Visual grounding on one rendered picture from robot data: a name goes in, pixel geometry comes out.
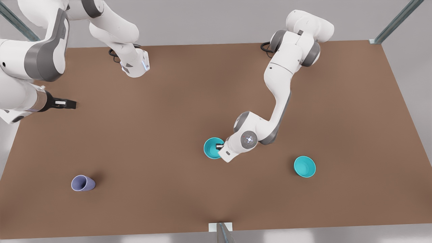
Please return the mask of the teal bowl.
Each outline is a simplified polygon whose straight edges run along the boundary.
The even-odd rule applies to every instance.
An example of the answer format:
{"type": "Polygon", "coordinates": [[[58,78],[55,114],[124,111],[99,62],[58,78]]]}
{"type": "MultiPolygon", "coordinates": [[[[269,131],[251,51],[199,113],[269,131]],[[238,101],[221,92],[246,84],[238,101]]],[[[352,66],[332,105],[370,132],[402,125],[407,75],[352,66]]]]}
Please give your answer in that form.
{"type": "Polygon", "coordinates": [[[310,178],[316,172],[315,162],[307,156],[299,156],[293,165],[294,171],[303,178],[310,178]]]}
{"type": "Polygon", "coordinates": [[[221,158],[216,149],[216,143],[225,143],[222,139],[218,137],[212,137],[204,143],[204,154],[210,159],[221,158]]]}

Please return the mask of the lilac cup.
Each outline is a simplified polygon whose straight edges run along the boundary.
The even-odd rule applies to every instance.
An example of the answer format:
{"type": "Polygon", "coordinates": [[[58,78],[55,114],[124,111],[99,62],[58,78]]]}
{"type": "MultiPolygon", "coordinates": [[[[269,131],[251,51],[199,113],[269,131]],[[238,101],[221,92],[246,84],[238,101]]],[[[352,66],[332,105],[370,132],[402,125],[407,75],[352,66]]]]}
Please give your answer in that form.
{"type": "Polygon", "coordinates": [[[76,192],[85,192],[94,189],[96,183],[85,175],[77,175],[71,181],[71,188],[76,192]]]}

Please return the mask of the silver frame post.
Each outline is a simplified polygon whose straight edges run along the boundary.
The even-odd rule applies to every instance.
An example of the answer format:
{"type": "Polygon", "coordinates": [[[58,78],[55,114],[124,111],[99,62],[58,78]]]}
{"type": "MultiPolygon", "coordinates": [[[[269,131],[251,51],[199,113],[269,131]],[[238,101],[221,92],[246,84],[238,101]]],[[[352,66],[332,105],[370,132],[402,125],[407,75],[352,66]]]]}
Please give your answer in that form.
{"type": "Polygon", "coordinates": [[[231,232],[233,224],[231,222],[208,223],[209,232],[216,232],[217,243],[236,243],[231,232]]]}
{"type": "Polygon", "coordinates": [[[0,0],[0,15],[29,41],[40,41],[40,38],[2,0],[0,0]]]}
{"type": "Polygon", "coordinates": [[[400,25],[417,9],[424,0],[410,0],[409,3],[393,18],[393,20],[373,39],[369,39],[371,45],[381,45],[400,25]]]}

